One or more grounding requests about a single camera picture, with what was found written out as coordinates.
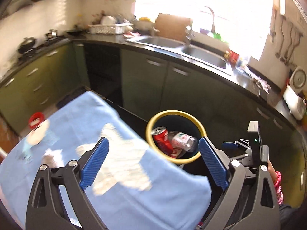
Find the yellow trash can rim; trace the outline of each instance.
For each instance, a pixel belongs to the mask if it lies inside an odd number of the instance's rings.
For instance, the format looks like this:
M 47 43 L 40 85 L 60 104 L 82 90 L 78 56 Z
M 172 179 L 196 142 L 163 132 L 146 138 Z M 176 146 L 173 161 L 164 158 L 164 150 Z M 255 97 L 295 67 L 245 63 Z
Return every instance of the yellow trash can rim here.
M 146 127 L 146 141 L 147 143 L 153 148 L 154 151 L 156 151 L 158 154 L 160 154 L 161 156 L 163 156 L 163 158 L 165 158 L 166 160 L 177 164 L 177 165 L 182 165 L 182 164 L 187 164 L 187 163 L 191 163 L 193 161 L 195 161 L 197 158 L 199 158 L 201 156 L 200 152 L 198 151 L 195 156 L 192 156 L 190 158 L 187 159 L 176 159 L 176 158 L 172 158 L 169 157 L 168 155 L 164 154 L 155 144 L 152 135 L 151 135 L 151 131 L 153 130 L 154 124 L 162 117 L 164 116 L 168 116 L 168 115 L 178 115 L 178 116 L 182 116 L 185 117 L 189 120 L 191 120 L 199 129 L 201 136 L 207 136 L 205 128 L 203 127 L 203 125 L 201 124 L 201 122 L 193 117 L 192 115 L 182 112 L 182 111 L 176 111 L 176 110 L 168 110 L 168 111 L 163 111 L 160 112 L 156 115 L 154 115 L 148 122 L 147 127 Z

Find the stainless steel sink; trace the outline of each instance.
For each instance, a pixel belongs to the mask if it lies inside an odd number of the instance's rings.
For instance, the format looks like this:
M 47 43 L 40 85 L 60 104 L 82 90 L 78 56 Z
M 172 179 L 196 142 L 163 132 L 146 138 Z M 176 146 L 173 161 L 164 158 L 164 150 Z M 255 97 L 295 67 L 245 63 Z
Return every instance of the stainless steel sink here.
M 167 50 L 172 53 L 180 54 L 183 57 L 196 60 L 233 76 L 230 64 L 227 63 L 223 57 L 200 47 L 186 45 L 180 41 L 158 36 L 139 36 L 132 39 L 128 39 L 127 41 L 156 47 L 159 49 Z
M 144 45 L 154 45 L 163 48 L 178 48 L 184 46 L 184 44 L 180 41 L 158 37 L 158 36 L 141 36 L 129 39 L 128 41 Z
M 219 68 L 223 69 L 227 68 L 227 63 L 224 59 L 222 59 L 217 54 L 211 53 L 205 49 L 187 46 L 184 47 L 181 51 L 191 57 L 194 57 L 201 61 L 209 62 L 210 64 L 217 66 Z

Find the gas stove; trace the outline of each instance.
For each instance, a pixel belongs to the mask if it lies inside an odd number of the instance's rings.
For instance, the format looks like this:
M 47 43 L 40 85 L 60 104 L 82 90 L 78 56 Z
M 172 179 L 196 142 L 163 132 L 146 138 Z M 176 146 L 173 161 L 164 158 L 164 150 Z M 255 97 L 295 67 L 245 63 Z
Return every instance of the gas stove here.
M 34 47 L 34 48 L 31 48 L 30 50 L 26 51 L 25 53 L 23 53 L 19 58 L 19 62 L 18 64 L 22 64 L 23 62 L 29 60 L 30 58 L 32 58 L 34 55 L 40 53 L 41 51 L 43 51 L 46 47 L 49 47 L 51 46 L 52 44 L 54 43 L 57 43 L 59 41 L 62 41 L 66 39 L 66 37 L 64 36 L 55 36 L 55 37 L 52 37 L 48 40 L 46 40 L 43 44 L 37 46 L 37 47 Z

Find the faucet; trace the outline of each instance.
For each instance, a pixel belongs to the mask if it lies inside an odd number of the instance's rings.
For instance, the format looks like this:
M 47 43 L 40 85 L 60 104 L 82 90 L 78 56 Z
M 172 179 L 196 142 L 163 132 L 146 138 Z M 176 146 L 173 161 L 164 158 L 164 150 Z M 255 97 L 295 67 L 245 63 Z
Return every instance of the faucet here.
M 210 8 L 210 7 L 208 7 L 208 6 L 204 6 L 204 7 L 207 7 L 207 8 L 211 11 L 211 13 L 212 13 L 212 27 L 211 27 L 211 33 L 216 34 L 216 32 L 215 32 L 215 25 L 214 25 L 214 11 L 213 11 L 212 8 Z
M 158 29 L 152 27 L 152 28 L 151 28 L 151 31 L 150 31 L 150 35 L 151 35 L 152 37 L 155 37 L 155 36 L 156 36 L 156 33 L 159 33 L 159 32 L 160 32 L 160 30 L 158 30 Z
M 193 20 L 191 19 L 190 25 L 185 28 L 185 45 L 190 46 L 192 39 L 195 37 L 192 30 Z

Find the bright window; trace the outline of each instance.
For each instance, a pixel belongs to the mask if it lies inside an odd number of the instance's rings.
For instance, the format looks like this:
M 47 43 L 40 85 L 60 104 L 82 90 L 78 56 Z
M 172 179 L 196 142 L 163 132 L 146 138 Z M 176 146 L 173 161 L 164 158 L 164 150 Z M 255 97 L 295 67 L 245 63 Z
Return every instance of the bright window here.
M 273 0 L 136 0 L 135 15 L 155 19 L 159 13 L 193 19 L 193 30 L 211 30 L 215 13 L 215 31 L 238 53 L 250 53 L 259 59 L 269 32 Z

